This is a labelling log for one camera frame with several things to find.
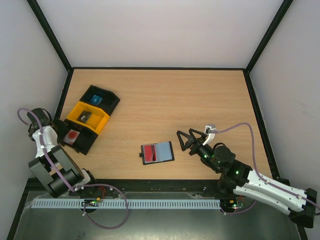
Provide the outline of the red card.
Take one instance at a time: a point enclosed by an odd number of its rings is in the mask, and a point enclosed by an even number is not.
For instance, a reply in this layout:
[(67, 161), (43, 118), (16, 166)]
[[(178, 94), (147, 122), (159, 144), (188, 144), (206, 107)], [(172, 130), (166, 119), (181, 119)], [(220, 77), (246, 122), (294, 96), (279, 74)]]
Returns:
[(80, 134), (79, 131), (71, 129), (63, 138), (63, 142), (65, 144), (72, 146), (75, 143), (76, 139), (78, 138), (79, 134)]
[(144, 145), (143, 146), (143, 155), (144, 155), (144, 162), (151, 163), (156, 162), (156, 147), (154, 144)]

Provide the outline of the black card holder wallet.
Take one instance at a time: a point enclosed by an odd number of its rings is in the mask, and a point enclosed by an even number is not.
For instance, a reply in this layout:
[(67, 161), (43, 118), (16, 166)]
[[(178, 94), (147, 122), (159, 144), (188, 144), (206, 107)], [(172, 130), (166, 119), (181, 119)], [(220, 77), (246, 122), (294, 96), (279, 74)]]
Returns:
[[(155, 151), (156, 151), (156, 161), (145, 163), (144, 159), (144, 149), (143, 147), (145, 145), (155, 145)], [(171, 162), (175, 160), (173, 146), (171, 141), (164, 141), (164, 142), (158, 142), (158, 143), (152, 143), (152, 144), (143, 144), (140, 146), (141, 152), (139, 153), (139, 157), (142, 160), (143, 165), (151, 165), (151, 164), (157, 164), (157, 163), (165, 163), (165, 162)]]

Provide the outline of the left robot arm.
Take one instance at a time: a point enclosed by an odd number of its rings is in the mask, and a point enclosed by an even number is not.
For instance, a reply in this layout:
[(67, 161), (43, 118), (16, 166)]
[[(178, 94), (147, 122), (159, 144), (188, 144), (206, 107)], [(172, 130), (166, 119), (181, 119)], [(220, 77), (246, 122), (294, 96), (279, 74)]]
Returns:
[(43, 108), (34, 108), (27, 117), (31, 121), (28, 135), (36, 143), (35, 159), (28, 166), (52, 197), (76, 192), (86, 184), (97, 182), (91, 172), (81, 169), (62, 147), (68, 130), (65, 122), (52, 119)]

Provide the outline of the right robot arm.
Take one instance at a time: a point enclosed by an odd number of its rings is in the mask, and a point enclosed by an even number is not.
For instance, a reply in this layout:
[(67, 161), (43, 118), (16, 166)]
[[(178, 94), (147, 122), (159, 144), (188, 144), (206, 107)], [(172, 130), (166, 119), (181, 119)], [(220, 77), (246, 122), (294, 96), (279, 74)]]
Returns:
[(176, 134), (182, 151), (198, 155), (205, 166), (220, 175), (217, 187), (222, 195), (249, 197), (279, 210), (297, 225), (314, 227), (315, 217), (320, 214), (316, 190), (295, 188), (263, 175), (256, 166), (237, 160), (222, 142), (210, 146), (218, 134), (214, 125), (206, 125), (204, 132), (191, 128), (188, 133), (179, 130)]

